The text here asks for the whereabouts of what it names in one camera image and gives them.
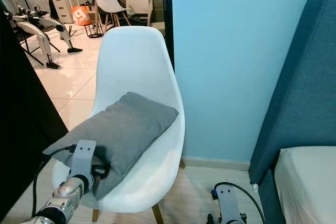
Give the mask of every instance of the white mattress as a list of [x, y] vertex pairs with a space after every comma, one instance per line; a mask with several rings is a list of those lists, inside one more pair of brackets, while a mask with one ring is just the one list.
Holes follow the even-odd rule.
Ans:
[[275, 181], [286, 224], [336, 223], [336, 146], [282, 149]]

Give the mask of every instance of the orange bag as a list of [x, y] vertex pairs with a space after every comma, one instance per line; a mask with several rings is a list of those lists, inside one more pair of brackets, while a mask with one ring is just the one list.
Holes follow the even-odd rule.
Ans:
[[76, 25], [86, 26], [92, 24], [86, 6], [72, 6], [71, 11], [72, 11], [72, 17], [74, 18], [73, 22]]

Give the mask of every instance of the robot leg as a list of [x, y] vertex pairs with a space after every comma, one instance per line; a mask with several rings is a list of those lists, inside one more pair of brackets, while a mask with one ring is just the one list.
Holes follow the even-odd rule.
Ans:
[[70, 40], [70, 35], [68, 33], [67, 28], [65, 27], [65, 25], [63, 25], [62, 23], [51, 19], [51, 18], [39, 18], [39, 23], [41, 25], [44, 26], [55, 26], [56, 30], [59, 31], [59, 34], [62, 36], [62, 38], [64, 39], [64, 41], [68, 44], [68, 53], [71, 52], [81, 52], [82, 49], [79, 48], [75, 48], [72, 46], [71, 40]]
[[50, 50], [50, 44], [48, 41], [48, 37], [36, 26], [29, 22], [17, 22], [16, 25], [20, 28], [22, 28], [24, 31], [30, 34], [34, 34], [37, 37], [39, 46], [43, 52], [44, 55], [47, 56], [48, 62], [47, 62], [47, 68], [54, 68], [57, 69], [60, 66], [54, 63], [51, 59], [51, 50]]

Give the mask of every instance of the glossy floor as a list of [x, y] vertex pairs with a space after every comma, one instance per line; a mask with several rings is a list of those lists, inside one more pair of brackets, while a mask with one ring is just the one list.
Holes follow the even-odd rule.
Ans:
[[[59, 112], [69, 130], [85, 120], [91, 112], [95, 99], [96, 65], [101, 38], [89, 39], [82, 27], [71, 38], [75, 47], [83, 48], [82, 52], [67, 53], [67, 45], [59, 39], [55, 31], [49, 32], [51, 42], [61, 50], [53, 50], [54, 61], [62, 66], [61, 69], [47, 69], [36, 61], [29, 59], [34, 69], [49, 94], [54, 106]], [[34, 38], [29, 39], [31, 49], [38, 45]], [[34, 52], [43, 63], [46, 62], [40, 49]], [[38, 205], [39, 209], [51, 196], [51, 172], [54, 165], [52, 159], [43, 169], [38, 180]], [[205, 224], [208, 213], [215, 217], [218, 223], [219, 205], [211, 200], [210, 190], [218, 182], [229, 181], [247, 189], [258, 202], [259, 196], [253, 192], [249, 184], [246, 171], [227, 170], [219, 168], [189, 167], [179, 170], [176, 181], [170, 192], [159, 202], [164, 223], [178, 224]], [[2, 223], [18, 224], [27, 219], [31, 213], [32, 185], [23, 193], [21, 198], [7, 214]], [[250, 199], [239, 191], [235, 191], [240, 212], [247, 214], [248, 224], [261, 223], [258, 212]], [[80, 206], [70, 223], [91, 223], [92, 209]], [[106, 224], [155, 224], [152, 210], [137, 214], [114, 214], [103, 212], [97, 223]]]

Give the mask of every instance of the light blue wall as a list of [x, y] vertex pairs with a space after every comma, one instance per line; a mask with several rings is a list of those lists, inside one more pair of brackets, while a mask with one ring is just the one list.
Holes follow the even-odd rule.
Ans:
[[173, 0], [184, 156], [250, 161], [306, 0]]

